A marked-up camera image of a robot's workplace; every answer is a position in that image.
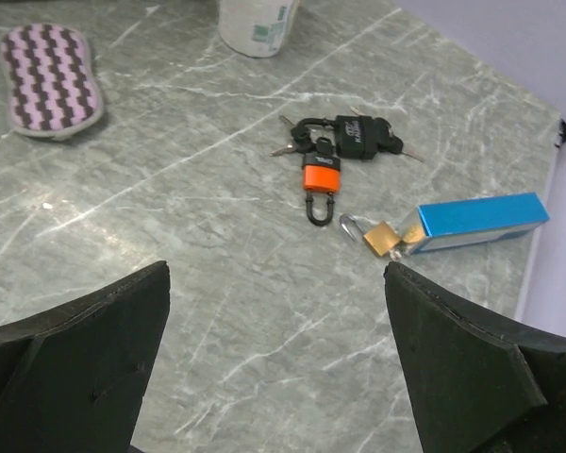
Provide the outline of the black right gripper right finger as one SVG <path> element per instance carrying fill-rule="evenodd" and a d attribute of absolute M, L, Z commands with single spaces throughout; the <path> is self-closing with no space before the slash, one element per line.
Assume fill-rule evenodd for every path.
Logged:
<path fill-rule="evenodd" d="M 400 262 L 391 328 L 425 452 L 566 452 L 566 338 L 453 294 Z"/>

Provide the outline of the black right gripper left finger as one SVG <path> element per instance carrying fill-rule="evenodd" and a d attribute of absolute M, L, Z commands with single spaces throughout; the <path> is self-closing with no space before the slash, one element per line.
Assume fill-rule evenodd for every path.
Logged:
<path fill-rule="evenodd" d="M 161 260 L 0 326 L 0 452 L 136 451 L 170 289 Z"/>

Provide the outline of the silver keys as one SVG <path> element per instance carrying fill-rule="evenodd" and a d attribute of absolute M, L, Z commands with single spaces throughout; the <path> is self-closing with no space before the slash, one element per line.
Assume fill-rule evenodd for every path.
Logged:
<path fill-rule="evenodd" d="M 403 257 L 411 255 L 424 239 L 425 232 L 422 224 L 412 224 L 401 235 L 400 241 L 389 252 L 390 258 L 392 260 L 400 260 Z"/>

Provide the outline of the brass padlock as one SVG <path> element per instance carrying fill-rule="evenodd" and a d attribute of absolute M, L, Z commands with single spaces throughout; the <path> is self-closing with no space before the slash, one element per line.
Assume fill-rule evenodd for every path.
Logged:
<path fill-rule="evenodd" d="M 339 223 L 341 229 L 353 242 L 362 240 L 376 256 L 380 258 L 388 256 L 391 260 L 401 256 L 399 251 L 401 238 L 386 222 L 380 222 L 365 230 L 355 217 L 342 214 Z"/>

